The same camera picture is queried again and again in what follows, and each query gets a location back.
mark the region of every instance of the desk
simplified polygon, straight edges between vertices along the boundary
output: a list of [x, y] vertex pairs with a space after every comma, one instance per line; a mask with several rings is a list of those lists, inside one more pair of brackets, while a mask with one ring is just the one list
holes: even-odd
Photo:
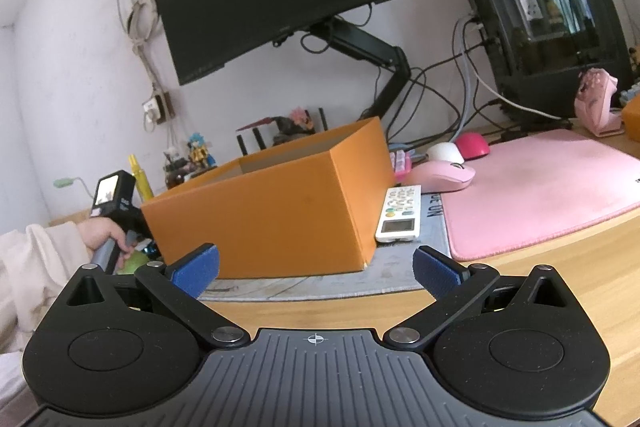
[[[640, 143], [625, 136], [601, 141], [640, 158]], [[486, 262], [503, 275], [527, 275], [536, 264], [551, 264], [560, 272], [611, 356], [611, 374], [596, 412], [615, 427], [640, 419], [640, 209]], [[252, 335], [258, 327], [375, 327], [382, 335], [432, 302], [426, 291], [414, 291], [334, 301], [209, 305]]]

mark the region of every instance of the mouse pad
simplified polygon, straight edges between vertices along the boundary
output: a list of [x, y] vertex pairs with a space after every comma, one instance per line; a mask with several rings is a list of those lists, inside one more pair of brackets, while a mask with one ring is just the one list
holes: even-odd
[[564, 129], [491, 147], [469, 187], [442, 195], [452, 257], [529, 247], [640, 206], [640, 160]]

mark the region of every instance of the monitor arm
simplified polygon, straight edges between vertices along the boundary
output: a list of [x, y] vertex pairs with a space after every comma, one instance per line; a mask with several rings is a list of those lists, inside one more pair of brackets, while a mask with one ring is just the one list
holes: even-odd
[[387, 44], [355, 24], [340, 17], [331, 17], [310, 26], [309, 34], [322, 39], [327, 45], [356, 60], [366, 60], [374, 66], [394, 72], [386, 86], [366, 109], [360, 120], [377, 116], [382, 119], [391, 108], [404, 86], [411, 79], [411, 68], [402, 49]]

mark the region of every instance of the wall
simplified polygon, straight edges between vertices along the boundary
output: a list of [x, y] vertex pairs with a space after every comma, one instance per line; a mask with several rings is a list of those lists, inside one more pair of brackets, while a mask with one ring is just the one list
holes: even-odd
[[45, 225], [49, 211], [38, 187], [22, 117], [18, 110], [18, 82], [14, 61], [14, 32], [0, 28], [0, 234], [23, 230], [31, 223]]
[[[412, 65], [426, 66], [450, 56], [450, 32], [468, 10], [467, 0], [394, 0], [374, 8], [367, 30], [402, 46]], [[366, 14], [360, 9], [348, 17], [357, 21]], [[629, 22], [623, 19], [623, 25], [630, 39]], [[17, 21], [16, 43], [20, 105], [38, 179], [55, 216], [83, 208], [86, 200], [53, 189], [53, 179], [78, 175], [92, 185], [110, 171], [128, 168], [129, 153], [138, 156], [152, 187], [162, 187], [166, 133], [162, 127], [152, 134], [143, 130], [141, 104], [150, 88], [121, 32], [115, 0], [28, 0]], [[486, 57], [476, 56], [482, 76], [492, 80]], [[150, 57], [172, 90], [182, 138], [200, 131], [218, 162], [239, 155], [234, 129], [298, 105], [324, 107], [331, 126], [353, 121], [372, 100], [377, 73], [332, 50], [308, 54], [297, 39], [289, 39], [278, 50], [265, 45], [178, 88], [164, 36], [153, 42]], [[462, 106], [462, 83], [451, 64], [431, 71], [428, 82]], [[481, 92], [481, 101], [489, 98]], [[399, 122], [415, 101], [412, 96]], [[400, 138], [433, 134], [453, 119], [452, 111], [427, 93]], [[248, 143], [255, 147], [252, 138]]]

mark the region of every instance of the green object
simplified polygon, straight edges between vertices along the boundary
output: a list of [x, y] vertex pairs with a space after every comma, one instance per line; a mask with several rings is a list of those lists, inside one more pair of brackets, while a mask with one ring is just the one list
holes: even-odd
[[60, 178], [59, 180], [55, 180], [53, 182], [53, 186], [55, 188], [64, 188], [64, 187], [70, 187], [71, 185], [74, 184], [75, 179], [73, 178]]
[[118, 271], [119, 275], [128, 275], [135, 272], [138, 268], [140, 268], [143, 264], [148, 263], [149, 258], [143, 254], [140, 250], [134, 250], [125, 262], [122, 269]]

